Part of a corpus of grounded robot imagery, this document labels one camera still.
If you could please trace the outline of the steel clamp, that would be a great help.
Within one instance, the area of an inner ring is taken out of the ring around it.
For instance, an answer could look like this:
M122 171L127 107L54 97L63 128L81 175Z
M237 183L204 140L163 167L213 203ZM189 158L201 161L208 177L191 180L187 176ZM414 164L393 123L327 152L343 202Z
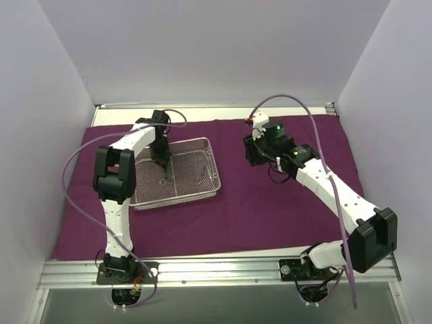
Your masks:
M159 181L160 185L165 186L167 184L170 183L170 179L169 179L169 172L168 172L168 168L167 167L163 167L163 177L162 179Z

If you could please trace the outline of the metal mesh instrument tray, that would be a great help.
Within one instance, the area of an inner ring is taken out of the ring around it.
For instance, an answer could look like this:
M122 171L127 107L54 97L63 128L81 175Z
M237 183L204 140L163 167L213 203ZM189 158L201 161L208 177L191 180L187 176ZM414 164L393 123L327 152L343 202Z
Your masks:
M146 147L136 158L136 189L130 206L136 211L187 203L215 196L221 181L213 149L208 138L193 138L171 142L171 157L167 165L170 183L162 186L162 167L151 160ZM207 166L209 176L196 183L197 172Z

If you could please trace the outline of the purple surgical wrap cloth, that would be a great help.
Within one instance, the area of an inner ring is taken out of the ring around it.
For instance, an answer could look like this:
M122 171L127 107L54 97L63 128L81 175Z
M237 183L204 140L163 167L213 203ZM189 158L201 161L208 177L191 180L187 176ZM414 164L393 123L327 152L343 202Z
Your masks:
M52 258L90 260L106 245L101 227L104 212L92 187L95 151L108 145L108 134L126 125L98 126L85 131L68 190ZM276 184L265 166L253 167L245 157L241 120L203 121L169 133L172 142L209 139L221 178L211 198L145 211L130 211L130 233L141 257L172 257L219 252L295 248L341 237L337 217L307 188L295 181Z

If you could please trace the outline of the steel tweezers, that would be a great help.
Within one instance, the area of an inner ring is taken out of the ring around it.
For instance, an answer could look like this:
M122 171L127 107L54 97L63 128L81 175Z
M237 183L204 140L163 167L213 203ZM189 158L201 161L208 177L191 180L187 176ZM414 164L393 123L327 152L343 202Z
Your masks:
M197 184L205 183L207 181L208 176L209 176L209 170L207 166L201 167L197 172L196 183Z

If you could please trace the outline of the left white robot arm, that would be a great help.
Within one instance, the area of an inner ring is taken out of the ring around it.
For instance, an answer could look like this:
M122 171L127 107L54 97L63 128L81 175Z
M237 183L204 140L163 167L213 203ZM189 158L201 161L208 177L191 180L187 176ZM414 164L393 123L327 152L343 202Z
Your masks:
M132 281L136 274L129 224L129 202L136 189L135 158L148 148L151 161L162 169L163 176L167 175L171 157L166 134L169 123L168 114L156 111L151 118L138 119L131 134L100 146L96 152L93 188L108 228L103 266L121 283Z

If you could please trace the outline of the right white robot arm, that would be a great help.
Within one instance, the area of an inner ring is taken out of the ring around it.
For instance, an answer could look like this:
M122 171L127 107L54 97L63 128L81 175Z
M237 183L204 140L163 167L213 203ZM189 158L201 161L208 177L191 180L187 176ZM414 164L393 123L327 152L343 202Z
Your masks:
M309 189L339 219L342 239L310 246L300 254L303 276L313 279L330 267L347 266L366 273L397 248L398 217L380 209L344 183L317 151L293 138L268 143L265 137L245 136L246 159L252 166L270 164Z

